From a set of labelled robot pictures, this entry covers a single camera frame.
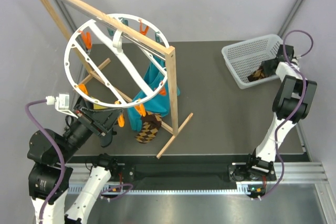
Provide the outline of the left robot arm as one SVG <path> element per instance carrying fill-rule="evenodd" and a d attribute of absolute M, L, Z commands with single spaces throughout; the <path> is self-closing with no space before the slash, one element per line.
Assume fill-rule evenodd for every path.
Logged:
<path fill-rule="evenodd" d="M 93 134 L 104 147 L 112 142 L 113 130 L 122 109 L 94 110 L 80 105 L 63 135 L 46 129 L 37 122 L 29 106 L 27 115 L 38 131 L 29 140 L 28 159 L 34 166 L 28 176 L 29 196 L 35 211 L 36 223 L 87 223 L 89 215 L 109 180 L 120 176 L 117 160 L 100 154 L 92 162 L 89 177 L 72 206 L 65 210 L 73 168 L 66 164 Z"/>

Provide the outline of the white round clip hanger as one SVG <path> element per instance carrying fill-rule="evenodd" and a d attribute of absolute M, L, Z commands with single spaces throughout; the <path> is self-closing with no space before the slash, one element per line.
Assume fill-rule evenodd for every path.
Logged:
<path fill-rule="evenodd" d="M 139 86 L 139 88 L 144 92 L 145 97 L 135 99 L 134 101 L 127 102 L 121 93 L 111 84 L 111 82 L 105 77 L 105 75 L 101 72 L 101 70 L 96 66 L 96 64 L 91 60 L 88 53 L 82 49 L 82 47 L 77 43 L 76 39 L 81 35 L 81 31 L 89 28 L 95 34 L 95 36 L 103 42 L 119 59 L 122 65 L 126 68 L 127 72 L 130 74 L 134 82 Z M 128 40 L 133 41 L 141 51 L 147 56 L 147 58 L 155 65 L 158 71 L 163 75 L 163 80 L 159 82 L 156 87 L 151 88 L 144 79 L 140 76 L 132 62 L 126 56 L 122 49 L 122 37 L 127 38 Z M 98 75 L 98 77 L 102 80 L 102 83 L 116 96 L 117 103 L 104 103 L 99 101 L 96 98 L 93 98 L 89 95 L 85 95 L 78 87 L 77 83 L 72 78 L 70 72 L 70 61 L 69 55 L 72 49 L 79 50 L 80 54 L 83 56 L 86 63 L 88 63 L 93 69 L 94 73 Z M 106 108 L 131 108 L 135 107 L 138 104 L 142 104 L 152 100 L 156 95 L 159 94 L 159 91 L 162 87 L 165 87 L 167 82 L 167 70 L 165 67 L 162 67 L 156 60 L 156 58 L 160 58 L 165 60 L 162 56 L 160 56 L 157 52 L 154 52 L 152 48 L 146 49 L 144 46 L 140 45 L 140 41 L 135 38 L 134 35 L 129 36 L 125 32 L 123 32 L 120 28 L 116 28 L 113 34 L 113 38 L 110 39 L 107 37 L 96 25 L 96 21 L 91 19 L 85 22 L 81 27 L 79 27 L 73 35 L 70 37 L 64 55 L 64 69 L 69 83 L 74 87 L 74 90 L 84 99 L 88 100 L 93 104 L 97 104 L 99 106 L 103 106 Z"/>

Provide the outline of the brown argyle sock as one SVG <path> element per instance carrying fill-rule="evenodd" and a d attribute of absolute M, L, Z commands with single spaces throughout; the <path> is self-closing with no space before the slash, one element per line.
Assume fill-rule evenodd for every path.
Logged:
<path fill-rule="evenodd" d="M 135 138 L 139 143 L 146 144 L 155 139 L 162 127 L 162 116 L 159 113 L 146 111 L 146 115 L 141 116 L 141 123 L 141 130 Z"/>
<path fill-rule="evenodd" d="M 256 71 L 254 71 L 252 74 L 250 74 L 247 77 L 247 80 L 249 82 L 254 82 L 254 81 L 258 81 L 258 80 L 264 79 L 264 78 L 265 78 L 264 70 L 263 70 L 262 67 L 260 67 L 259 69 L 257 69 Z"/>

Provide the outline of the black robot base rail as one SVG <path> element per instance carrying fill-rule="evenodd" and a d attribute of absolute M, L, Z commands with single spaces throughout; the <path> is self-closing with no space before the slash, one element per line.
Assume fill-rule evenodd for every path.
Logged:
<path fill-rule="evenodd" d="M 251 155 L 112 156 L 113 182 L 135 190 L 232 189 L 236 182 L 271 182 L 274 167 Z"/>

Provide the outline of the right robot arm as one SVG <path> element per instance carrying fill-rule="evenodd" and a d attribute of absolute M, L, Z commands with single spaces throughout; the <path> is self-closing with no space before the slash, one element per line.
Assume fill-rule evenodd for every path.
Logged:
<path fill-rule="evenodd" d="M 263 141 L 250 155 L 245 174 L 252 180 L 273 172 L 279 147 L 287 134 L 307 117 L 317 89 L 317 83 L 303 77 L 294 57 L 294 48 L 280 45 L 273 59 L 263 61 L 259 69 L 248 77 L 249 81 L 276 75 L 281 81 L 272 104 L 274 117 Z"/>

